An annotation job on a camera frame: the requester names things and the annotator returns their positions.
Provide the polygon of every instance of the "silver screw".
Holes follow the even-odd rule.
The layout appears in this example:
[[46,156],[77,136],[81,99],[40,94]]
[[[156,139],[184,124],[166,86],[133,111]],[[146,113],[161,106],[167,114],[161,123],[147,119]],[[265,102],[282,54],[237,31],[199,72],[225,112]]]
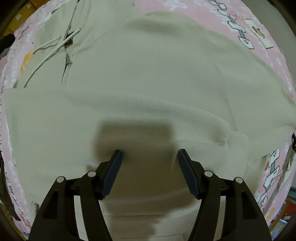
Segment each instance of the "silver screw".
[[95,171],[90,171],[87,175],[89,177],[94,177],[96,175],[96,172]]
[[205,176],[207,176],[207,177],[211,177],[212,175],[213,175],[212,172],[210,172],[210,171],[205,171]]
[[57,178],[57,182],[58,182],[58,183],[61,183],[61,182],[63,182],[64,180],[65,180],[64,177],[58,177],[58,178]]
[[237,183],[243,183],[244,182],[244,180],[242,178],[240,178],[240,177],[237,177],[235,180],[236,180]]

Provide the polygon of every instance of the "white drawstring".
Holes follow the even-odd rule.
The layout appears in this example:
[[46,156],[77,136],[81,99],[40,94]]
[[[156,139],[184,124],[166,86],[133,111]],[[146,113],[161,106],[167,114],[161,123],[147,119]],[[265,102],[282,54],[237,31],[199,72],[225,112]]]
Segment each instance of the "white drawstring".
[[49,60],[53,55],[55,55],[58,50],[63,46],[65,45],[65,43],[67,43],[71,38],[73,38],[76,34],[78,34],[80,32],[80,28],[75,30],[69,37],[67,37],[63,42],[61,42],[47,57],[45,57],[37,66],[36,68],[33,70],[33,72],[30,74],[27,82],[25,83],[25,86],[24,88],[27,87],[27,84],[29,82],[29,80],[32,78],[32,76],[35,74],[35,72],[42,66],[42,64],[44,64],[47,60]]
[[51,43],[54,42],[54,41],[60,40],[61,37],[62,37],[62,36],[59,36],[59,37],[57,37],[57,38],[55,38],[55,39],[53,39],[53,40],[51,40],[51,41],[48,41],[47,43],[45,43],[45,44],[43,44],[43,45],[40,45],[37,49],[35,49],[35,50],[33,51],[33,54],[35,54],[39,49],[42,49],[44,46],[46,46],[46,45],[48,45],[48,44],[51,44]]

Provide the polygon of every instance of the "beige fabric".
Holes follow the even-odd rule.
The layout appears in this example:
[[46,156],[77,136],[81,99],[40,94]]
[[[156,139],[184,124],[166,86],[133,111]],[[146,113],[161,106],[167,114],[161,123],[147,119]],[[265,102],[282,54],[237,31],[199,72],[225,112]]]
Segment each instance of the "beige fabric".
[[[74,1],[49,21],[63,16],[70,25]],[[50,37],[36,42],[67,34],[57,24],[46,28]],[[28,205],[41,204],[58,176],[81,177],[115,149],[123,164],[100,202],[113,238],[188,238],[199,202],[179,168],[180,148],[219,177],[243,176],[255,191],[264,156],[296,128],[295,103],[269,66],[191,19],[143,15],[126,0],[81,0],[71,23],[78,28],[66,76],[65,63],[55,62],[61,49],[27,88],[26,69],[4,92]],[[39,54],[41,61],[47,52]],[[30,68],[37,64],[34,57]]]

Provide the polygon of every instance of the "pink bedsheet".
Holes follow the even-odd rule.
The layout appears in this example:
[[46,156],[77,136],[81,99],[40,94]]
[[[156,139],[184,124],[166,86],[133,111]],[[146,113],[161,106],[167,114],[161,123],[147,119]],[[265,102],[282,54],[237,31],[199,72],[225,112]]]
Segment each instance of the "pink bedsheet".
[[[51,0],[39,8],[15,32],[16,41],[5,59],[0,61],[0,73],[1,66],[4,66],[0,76],[0,85],[3,88],[13,87],[21,75],[20,69],[24,57],[32,50],[35,33],[42,27],[42,22],[48,19],[53,9],[66,1],[68,0]],[[245,45],[281,77],[293,98],[296,99],[296,92],[284,56],[266,28],[240,0],[134,0],[134,2],[135,7],[143,13],[153,11],[182,13],[194,19],[200,25]],[[21,222],[15,221],[15,223],[28,236],[32,220],[29,218],[25,195],[13,160],[4,109],[1,112],[0,135],[0,148],[7,172],[7,184],[10,187],[11,198],[15,204],[16,212],[22,219]],[[262,181],[255,194],[255,198],[265,214],[267,223],[272,221],[281,208],[295,173],[294,155],[288,161],[288,164],[285,162],[290,144],[291,140],[289,139],[278,150],[270,154],[266,169],[262,170]]]

